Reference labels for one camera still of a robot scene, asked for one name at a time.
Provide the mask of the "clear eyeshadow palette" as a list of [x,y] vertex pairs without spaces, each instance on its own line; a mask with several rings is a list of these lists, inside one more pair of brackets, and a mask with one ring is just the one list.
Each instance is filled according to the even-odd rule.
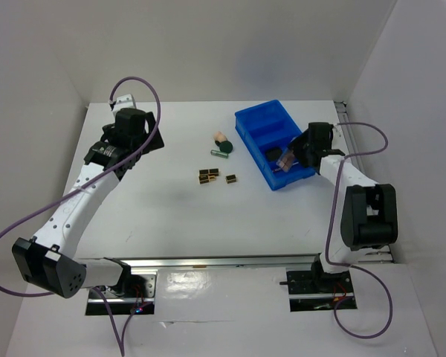
[[293,166],[296,157],[292,149],[286,149],[277,160],[278,170],[287,173]]

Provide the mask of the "black square compact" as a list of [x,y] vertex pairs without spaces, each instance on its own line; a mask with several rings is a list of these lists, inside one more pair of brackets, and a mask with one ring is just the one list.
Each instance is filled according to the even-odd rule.
[[282,155],[282,149],[280,147],[272,147],[265,151],[265,158],[268,162],[277,161]]

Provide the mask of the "long black gold lipstick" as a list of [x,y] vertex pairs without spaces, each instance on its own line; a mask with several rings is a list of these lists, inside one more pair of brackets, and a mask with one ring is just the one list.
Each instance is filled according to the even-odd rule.
[[199,170],[198,175],[199,176],[219,176],[220,171],[219,171],[219,168],[203,169],[203,170]]

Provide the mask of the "black gold lipstick cap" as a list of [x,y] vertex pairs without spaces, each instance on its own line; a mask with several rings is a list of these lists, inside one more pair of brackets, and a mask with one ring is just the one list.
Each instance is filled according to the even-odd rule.
[[228,184],[237,181],[237,178],[236,178],[235,175],[228,175],[228,176],[225,177],[225,179],[226,179],[226,182],[227,182]]

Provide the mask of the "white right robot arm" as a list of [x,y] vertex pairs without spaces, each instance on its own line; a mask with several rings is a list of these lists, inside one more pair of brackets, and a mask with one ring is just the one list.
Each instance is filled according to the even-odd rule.
[[323,252],[309,275],[313,289],[324,292],[335,283],[335,275],[349,270],[361,258],[391,245],[398,239],[396,191],[363,174],[353,158],[375,155],[388,147],[387,136],[376,126],[383,146],[368,152],[345,154],[332,147],[336,124],[313,122],[288,145],[289,152],[305,168],[334,185],[329,227]]

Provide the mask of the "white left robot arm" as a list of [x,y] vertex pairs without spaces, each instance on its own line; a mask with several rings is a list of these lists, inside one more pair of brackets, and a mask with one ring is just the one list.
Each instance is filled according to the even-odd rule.
[[151,112],[124,108],[103,127],[84,157],[71,198],[30,238],[19,238],[12,254],[23,279],[50,293],[71,298],[84,288],[88,268],[74,260],[79,241],[104,199],[142,155],[164,147]]

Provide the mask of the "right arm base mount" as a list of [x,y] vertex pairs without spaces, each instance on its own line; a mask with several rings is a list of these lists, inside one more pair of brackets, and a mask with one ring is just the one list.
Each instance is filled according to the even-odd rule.
[[327,274],[319,261],[314,261],[309,270],[289,270],[279,282],[287,288],[292,312],[319,312],[338,309],[357,309],[348,271]]

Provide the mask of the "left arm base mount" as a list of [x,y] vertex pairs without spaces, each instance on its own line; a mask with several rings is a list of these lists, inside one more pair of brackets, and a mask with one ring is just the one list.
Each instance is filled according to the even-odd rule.
[[100,287],[113,315],[153,315],[155,312],[155,292],[157,272],[144,269],[132,273],[133,278],[124,292],[116,292],[111,287]]

